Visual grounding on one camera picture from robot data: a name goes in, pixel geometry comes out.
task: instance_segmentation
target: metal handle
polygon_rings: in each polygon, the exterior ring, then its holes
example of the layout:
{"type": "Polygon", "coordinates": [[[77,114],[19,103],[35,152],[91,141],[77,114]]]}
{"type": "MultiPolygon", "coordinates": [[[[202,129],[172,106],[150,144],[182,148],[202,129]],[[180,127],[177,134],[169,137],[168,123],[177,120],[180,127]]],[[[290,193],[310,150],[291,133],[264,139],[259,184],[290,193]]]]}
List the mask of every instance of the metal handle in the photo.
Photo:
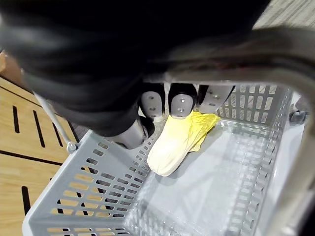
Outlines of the metal handle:
{"type": "Polygon", "coordinates": [[[33,93],[34,93],[36,99],[39,101],[39,103],[42,106],[42,108],[44,109],[44,111],[47,113],[47,115],[51,119],[51,121],[55,124],[55,126],[58,129],[58,131],[60,132],[61,136],[63,137],[63,140],[67,144],[67,148],[66,148],[67,152],[68,153],[73,153],[75,150],[77,150],[77,145],[78,144],[75,143],[75,142],[72,142],[70,140],[70,138],[68,137],[68,135],[66,134],[65,130],[61,126],[60,122],[58,121],[55,113],[51,109],[51,107],[48,104],[48,102],[42,96],[38,95],[35,92],[33,92],[33,93]]]}

